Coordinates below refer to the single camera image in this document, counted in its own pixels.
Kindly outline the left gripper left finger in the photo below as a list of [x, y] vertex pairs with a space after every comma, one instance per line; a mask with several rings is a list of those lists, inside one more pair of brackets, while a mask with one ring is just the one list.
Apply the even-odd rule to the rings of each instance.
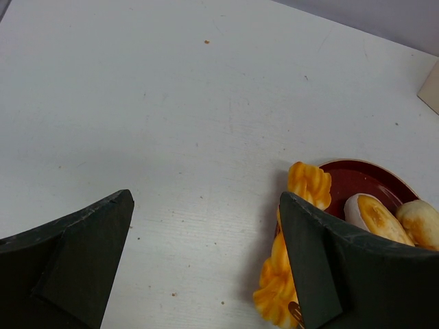
[[100, 328], [134, 210], [128, 189], [1, 240], [2, 328]]

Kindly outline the blue checkered paper bag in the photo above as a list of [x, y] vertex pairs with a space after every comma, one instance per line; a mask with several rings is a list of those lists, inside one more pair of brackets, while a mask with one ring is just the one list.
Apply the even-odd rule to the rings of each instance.
[[439, 61], [434, 64], [417, 96], [431, 110], [439, 114]]

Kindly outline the twisted orange bread stick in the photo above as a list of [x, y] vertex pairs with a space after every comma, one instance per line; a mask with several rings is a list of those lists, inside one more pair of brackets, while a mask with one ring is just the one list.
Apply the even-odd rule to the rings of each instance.
[[[317, 166], [296, 162], [289, 168], [287, 190], [320, 210], [326, 210], [331, 204], [330, 188], [331, 175]], [[279, 328], [298, 328], [298, 321], [288, 309], [290, 302], [298, 302], [298, 296], [281, 229], [280, 212], [276, 216], [277, 229], [271, 255], [262, 266], [259, 289], [253, 293], [253, 300], [264, 320]]]

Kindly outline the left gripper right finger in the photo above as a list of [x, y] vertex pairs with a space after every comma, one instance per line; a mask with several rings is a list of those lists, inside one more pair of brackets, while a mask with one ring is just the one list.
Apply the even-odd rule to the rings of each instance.
[[281, 227], [306, 328], [437, 328], [438, 253], [397, 243], [280, 198]]

